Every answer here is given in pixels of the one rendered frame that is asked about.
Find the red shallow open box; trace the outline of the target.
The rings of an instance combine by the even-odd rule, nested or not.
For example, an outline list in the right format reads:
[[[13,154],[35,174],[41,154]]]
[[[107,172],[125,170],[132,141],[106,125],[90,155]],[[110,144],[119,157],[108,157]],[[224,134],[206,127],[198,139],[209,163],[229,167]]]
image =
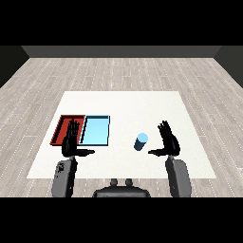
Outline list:
[[[68,124],[71,120],[74,120],[76,123],[79,124],[77,144],[80,145],[84,119],[85,115],[62,115],[57,123],[57,126],[49,144],[52,146],[61,146],[63,143],[63,138],[66,135]]]

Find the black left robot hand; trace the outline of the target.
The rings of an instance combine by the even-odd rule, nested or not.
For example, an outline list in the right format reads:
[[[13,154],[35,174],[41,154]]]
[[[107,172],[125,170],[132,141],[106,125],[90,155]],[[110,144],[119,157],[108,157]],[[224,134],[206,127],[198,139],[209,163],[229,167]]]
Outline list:
[[[62,143],[62,154],[65,158],[70,157],[86,157],[90,154],[94,154],[94,150],[78,149],[77,148],[77,137],[79,132],[80,124],[74,120],[71,120],[66,129],[66,135],[63,138]]]

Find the dark grey robot body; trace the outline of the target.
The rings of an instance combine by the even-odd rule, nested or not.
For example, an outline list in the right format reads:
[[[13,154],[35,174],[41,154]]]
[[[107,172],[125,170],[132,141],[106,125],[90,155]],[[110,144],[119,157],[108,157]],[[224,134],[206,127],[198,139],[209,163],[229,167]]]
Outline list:
[[[110,185],[96,190],[93,197],[150,197],[147,190],[135,187],[131,178],[125,180],[124,186],[118,185],[118,180],[112,178]]]

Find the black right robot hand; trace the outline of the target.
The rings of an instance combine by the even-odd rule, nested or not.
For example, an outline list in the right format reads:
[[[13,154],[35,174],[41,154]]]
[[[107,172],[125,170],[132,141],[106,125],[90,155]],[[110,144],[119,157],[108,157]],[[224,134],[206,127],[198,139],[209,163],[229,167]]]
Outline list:
[[[160,156],[178,156],[180,153],[180,146],[177,137],[172,133],[168,121],[163,121],[158,125],[159,133],[162,138],[163,147],[161,149],[150,150],[149,154]]]

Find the small blue can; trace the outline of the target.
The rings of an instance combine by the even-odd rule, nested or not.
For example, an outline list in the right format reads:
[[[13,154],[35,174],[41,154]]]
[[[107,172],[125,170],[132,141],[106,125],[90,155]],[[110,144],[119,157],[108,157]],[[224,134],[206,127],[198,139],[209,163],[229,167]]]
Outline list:
[[[148,136],[145,133],[139,133],[136,138],[134,148],[137,151],[140,151],[147,141],[148,141]]]

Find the light blue shallow open box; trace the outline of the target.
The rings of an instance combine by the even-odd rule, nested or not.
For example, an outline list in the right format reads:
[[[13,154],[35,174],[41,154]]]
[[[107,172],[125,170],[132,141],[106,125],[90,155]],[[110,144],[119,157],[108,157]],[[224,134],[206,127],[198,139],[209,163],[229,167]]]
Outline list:
[[[108,115],[88,115],[80,135],[80,146],[107,146],[110,117]]]

